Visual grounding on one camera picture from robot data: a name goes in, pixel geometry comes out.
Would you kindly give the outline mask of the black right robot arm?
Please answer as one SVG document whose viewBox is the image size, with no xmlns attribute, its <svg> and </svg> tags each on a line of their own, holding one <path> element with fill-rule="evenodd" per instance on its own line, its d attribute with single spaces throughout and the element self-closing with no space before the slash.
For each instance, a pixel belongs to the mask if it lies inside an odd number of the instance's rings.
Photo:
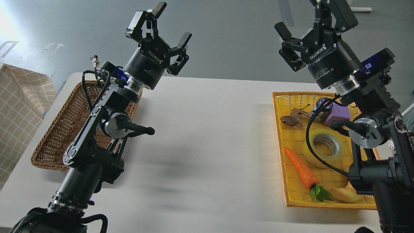
<svg viewBox="0 0 414 233">
<path fill-rule="evenodd" d="M 345 0 L 312 0 L 315 20 L 301 39 L 284 22 L 275 24 L 282 39 L 279 54 L 293 71 L 308 66 L 321 89 L 334 87 L 343 105 L 361 114 L 330 127 L 352 140 L 353 163 L 346 176 L 357 194 L 373 195 L 384 233 L 413 232 L 413 133 L 386 89 L 394 54 L 388 49 L 360 61 L 341 38 L 358 21 Z"/>
</svg>

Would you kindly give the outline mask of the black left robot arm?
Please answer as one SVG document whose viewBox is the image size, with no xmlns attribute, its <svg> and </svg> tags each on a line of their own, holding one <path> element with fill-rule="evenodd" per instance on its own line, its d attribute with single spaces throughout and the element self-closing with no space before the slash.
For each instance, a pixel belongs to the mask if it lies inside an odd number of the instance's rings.
<svg viewBox="0 0 414 233">
<path fill-rule="evenodd" d="M 189 57 L 186 46 L 192 34 L 185 32 L 176 47 L 170 47 L 158 34 L 157 20 L 167 6 L 137 11 L 125 36 L 138 47 L 123 67 L 111 62 L 99 65 L 93 57 L 93 70 L 82 73 L 82 89 L 89 107 L 83 128 L 68 145 L 63 164 L 70 167 L 47 208 L 33 208 L 10 230 L 12 233 L 85 233 L 87 224 L 101 220 L 101 233 L 107 232 L 103 214 L 84 216 L 94 205 L 91 197 L 102 183 L 113 184 L 124 171 L 121 158 L 128 138 L 154 129 L 136 125 L 126 114 L 127 106 L 140 100 L 144 88 L 152 90 L 164 71 L 178 75 Z"/>
</svg>

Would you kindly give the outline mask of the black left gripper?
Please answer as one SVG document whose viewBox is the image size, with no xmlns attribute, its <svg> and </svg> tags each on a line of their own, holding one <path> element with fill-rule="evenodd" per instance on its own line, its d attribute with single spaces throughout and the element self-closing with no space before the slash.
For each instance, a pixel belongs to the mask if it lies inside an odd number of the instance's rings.
<svg viewBox="0 0 414 233">
<path fill-rule="evenodd" d="M 125 36 L 137 42 L 138 47 L 123 66 L 123 71 L 150 90 L 156 87 L 165 69 L 168 74 L 176 76 L 189 60 L 187 44 L 192 37 L 190 32 L 185 32 L 173 48 L 159 36 L 157 19 L 166 7 L 166 2 L 159 2 L 154 9 L 137 11 L 125 32 Z M 171 57 L 177 57 L 172 64 L 169 63 Z"/>
</svg>

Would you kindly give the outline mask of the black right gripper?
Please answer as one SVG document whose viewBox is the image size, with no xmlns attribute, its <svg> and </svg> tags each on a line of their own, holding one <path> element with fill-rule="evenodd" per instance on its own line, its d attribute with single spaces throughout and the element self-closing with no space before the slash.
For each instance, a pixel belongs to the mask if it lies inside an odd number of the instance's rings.
<svg viewBox="0 0 414 233">
<path fill-rule="evenodd" d="M 358 21 L 346 0 L 310 2 L 315 7 L 315 21 L 300 39 L 292 36 L 284 22 L 274 25 L 281 38 L 278 53 L 294 72 L 308 66 L 318 86 L 326 89 L 362 66 L 340 34 L 356 27 Z"/>
</svg>

